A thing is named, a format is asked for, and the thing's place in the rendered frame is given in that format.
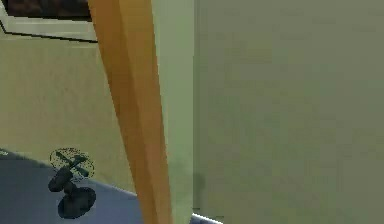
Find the orange wooden door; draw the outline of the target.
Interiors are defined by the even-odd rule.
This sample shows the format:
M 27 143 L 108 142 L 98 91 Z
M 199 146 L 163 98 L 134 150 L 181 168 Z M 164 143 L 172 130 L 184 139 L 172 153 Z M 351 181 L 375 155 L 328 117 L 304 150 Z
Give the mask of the orange wooden door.
M 88 0 L 144 224 L 173 224 L 151 0 Z

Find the black desk fan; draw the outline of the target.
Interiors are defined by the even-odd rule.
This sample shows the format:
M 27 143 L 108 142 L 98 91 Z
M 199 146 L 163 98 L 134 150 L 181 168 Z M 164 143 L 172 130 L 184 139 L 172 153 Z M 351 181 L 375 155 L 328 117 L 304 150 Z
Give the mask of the black desk fan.
M 49 181 L 48 189 L 64 193 L 57 205 L 58 215 L 63 219 L 85 215 L 96 201 L 96 192 L 90 187 L 78 187 L 76 183 L 94 175 L 90 157 L 76 148 L 59 148 L 51 152 L 49 161 L 55 175 Z

